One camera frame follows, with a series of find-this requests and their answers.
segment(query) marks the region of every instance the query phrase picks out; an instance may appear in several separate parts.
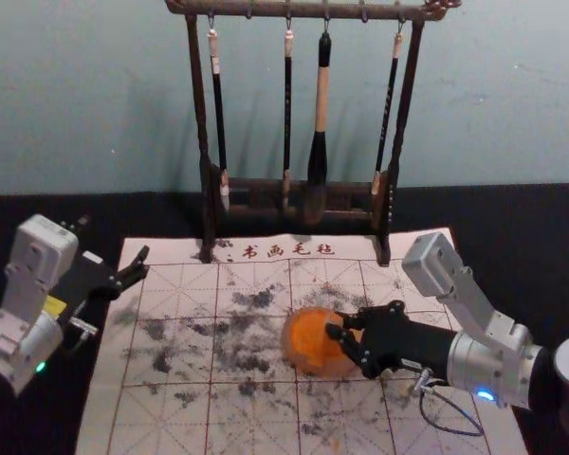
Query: cable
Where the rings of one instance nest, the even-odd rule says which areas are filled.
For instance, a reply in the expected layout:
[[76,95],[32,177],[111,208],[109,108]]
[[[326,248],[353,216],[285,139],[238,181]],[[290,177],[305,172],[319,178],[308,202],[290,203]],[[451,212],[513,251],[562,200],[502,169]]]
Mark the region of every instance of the cable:
[[[447,385],[448,384],[445,381],[435,380],[429,384],[426,384],[425,388],[432,389],[434,386],[447,386]],[[435,391],[434,389],[432,389],[430,394],[440,398],[445,403],[450,405],[452,408],[457,410],[464,417],[466,417],[468,419],[468,421],[478,430],[478,432],[474,433],[471,431],[463,431],[461,429],[441,427],[440,425],[436,424],[435,422],[433,422],[432,420],[430,420],[428,418],[428,416],[426,415],[426,412],[424,411],[424,395],[425,394],[426,394],[425,389],[422,388],[421,393],[419,394],[419,412],[421,412],[421,416],[428,423],[428,425],[430,425],[431,427],[434,427],[436,429],[440,429],[441,431],[446,431],[447,433],[459,434],[462,436],[480,437],[480,436],[483,436],[485,434],[483,427],[481,427],[481,425],[478,422],[476,422],[476,420],[474,420],[467,412],[465,412],[463,409],[461,409],[459,406],[457,406],[455,403],[453,403],[451,400],[449,400],[446,396],[444,396],[444,395],[438,393],[437,391]]]

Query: calligraphy brush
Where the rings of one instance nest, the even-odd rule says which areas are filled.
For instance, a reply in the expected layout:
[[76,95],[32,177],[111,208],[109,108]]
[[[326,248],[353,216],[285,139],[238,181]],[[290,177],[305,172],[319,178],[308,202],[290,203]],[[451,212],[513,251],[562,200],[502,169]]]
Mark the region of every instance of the calligraphy brush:
[[215,115],[217,116],[217,144],[219,147],[219,169],[221,170],[219,180],[219,193],[221,202],[226,211],[229,210],[229,179],[228,179],[228,161],[226,159],[226,135],[224,132],[224,111],[221,101],[221,77],[219,67],[218,54],[218,37],[217,32],[211,27],[209,30],[209,48],[211,49],[211,72],[212,87],[215,97]]
[[383,109],[383,120],[381,122],[381,135],[379,136],[379,146],[377,147],[376,173],[373,177],[371,194],[376,196],[379,191],[379,173],[381,173],[381,161],[383,159],[383,149],[386,144],[386,134],[388,133],[388,123],[390,121],[390,108],[392,107],[392,94],[395,89],[396,69],[398,68],[398,56],[402,45],[401,27],[395,36],[395,47],[392,54],[392,64],[390,66],[390,79],[388,80],[388,91],[386,92],[386,104]]
[[310,159],[307,166],[307,184],[303,204],[307,224],[316,225],[326,206],[326,114],[329,104],[329,61],[331,37],[325,30],[319,41],[319,75],[316,85],[316,118]]
[[283,165],[283,209],[288,206],[288,193],[291,184],[289,161],[291,157],[291,72],[293,50],[293,32],[286,31],[284,36],[284,165]]

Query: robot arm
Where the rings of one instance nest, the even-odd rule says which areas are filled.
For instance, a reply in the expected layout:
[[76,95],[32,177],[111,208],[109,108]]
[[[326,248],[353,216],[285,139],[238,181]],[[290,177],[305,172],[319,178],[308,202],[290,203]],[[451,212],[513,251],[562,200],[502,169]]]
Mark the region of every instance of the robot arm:
[[0,402],[25,389],[70,326],[82,331],[74,349],[98,332],[79,318],[90,299],[114,300],[148,273],[147,246],[116,272],[99,256],[79,253],[79,227],[34,215],[17,229],[0,306]]
[[[404,368],[420,373],[418,394],[436,378],[499,407],[557,410],[569,433],[569,340],[554,355],[536,345],[525,326],[493,308],[442,234],[419,236],[402,267],[423,296],[448,306],[462,331],[411,321],[400,300],[341,314],[343,326],[328,324],[327,335],[363,375]],[[362,330],[360,342],[349,329]]]

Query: black table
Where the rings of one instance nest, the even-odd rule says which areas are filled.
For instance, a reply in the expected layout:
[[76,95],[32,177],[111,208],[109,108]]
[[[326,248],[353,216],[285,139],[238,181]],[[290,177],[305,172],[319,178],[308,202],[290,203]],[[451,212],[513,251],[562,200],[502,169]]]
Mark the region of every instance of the black table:
[[[17,226],[34,213],[74,221],[91,215],[82,247],[117,264],[127,236],[199,237],[196,194],[0,197],[0,299]],[[554,349],[569,337],[569,185],[400,190],[394,231],[450,227],[466,264],[494,306],[527,325],[536,343]],[[364,234],[358,223],[327,222],[317,234]],[[240,222],[224,236],[307,231],[274,220]],[[102,326],[106,308],[89,310]],[[56,357],[10,409],[0,411],[0,455],[74,453],[99,342],[75,363]],[[515,409],[532,454],[569,454],[554,415]]]

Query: gray wall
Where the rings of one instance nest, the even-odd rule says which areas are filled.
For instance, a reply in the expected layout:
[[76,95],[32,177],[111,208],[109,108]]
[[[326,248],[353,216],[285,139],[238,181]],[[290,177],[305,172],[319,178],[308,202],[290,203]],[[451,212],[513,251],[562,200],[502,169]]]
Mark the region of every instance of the gray wall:
[[[427,24],[401,186],[569,182],[569,1],[555,9],[467,0]],[[322,23],[293,27],[291,169],[304,178]],[[216,28],[230,174],[278,177],[285,21],[218,17]],[[395,24],[329,30],[329,178],[370,180]],[[0,2],[0,193],[196,191],[197,153],[183,17],[160,0]]]

